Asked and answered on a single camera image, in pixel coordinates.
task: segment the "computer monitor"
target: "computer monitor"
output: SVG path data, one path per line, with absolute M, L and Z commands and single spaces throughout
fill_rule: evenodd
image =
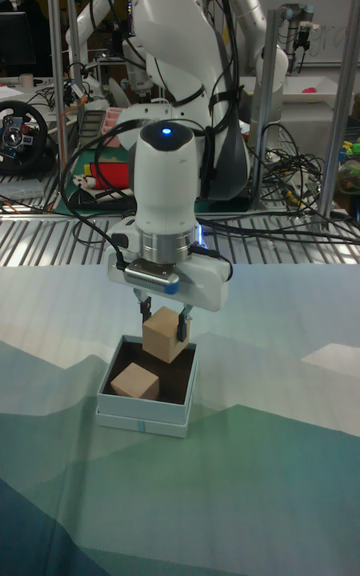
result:
M 0 66 L 35 64 L 35 52 L 25 12 L 0 13 Z

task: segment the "black steering wheel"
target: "black steering wheel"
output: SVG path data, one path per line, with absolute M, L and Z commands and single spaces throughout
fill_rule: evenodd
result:
M 41 157 L 47 125 L 40 112 L 20 100 L 0 101 L 0 173 L 22 174 Z

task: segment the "wooden cube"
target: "wooden cube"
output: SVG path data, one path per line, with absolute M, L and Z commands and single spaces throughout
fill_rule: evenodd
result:
M 110 383 L 118 396 L 157 400 L 159 398 L 159 377 L 136 363 L 130 363 Z
M 172 361 L 189 344 L 190 321 L 187 322 L 187 337 L 183 343 L 177 339 L 179 314 L 162 307 L 143 324 L 143 350 L 160 358 L 165 363 Z

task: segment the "white box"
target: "white box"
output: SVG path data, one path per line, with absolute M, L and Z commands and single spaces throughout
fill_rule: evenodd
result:
M 110 382 L 131 362 L 159 376 L 159 400 L 128 398 L 113 392 Z M 96 422 L 105 427 L 184 438 L 197 369 L 196 345 L 189 344 L 169 365 L 144 352 L 141 338 L 123 336 L 97 394 Z

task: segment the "pink object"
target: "pink object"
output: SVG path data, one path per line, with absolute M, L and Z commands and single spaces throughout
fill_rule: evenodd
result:
M 120 107 L 109 107 L 106 112 L 102 133 L 106 134 L 106 132 L 110 131 L 113 127 L 115 127 L 117 123 L 117 119 L 119 118 L 122 109 Z M 119 139 L 117 136 L 112 138 L 109 142 L 106 142 L 107 147 L 120 147 Z

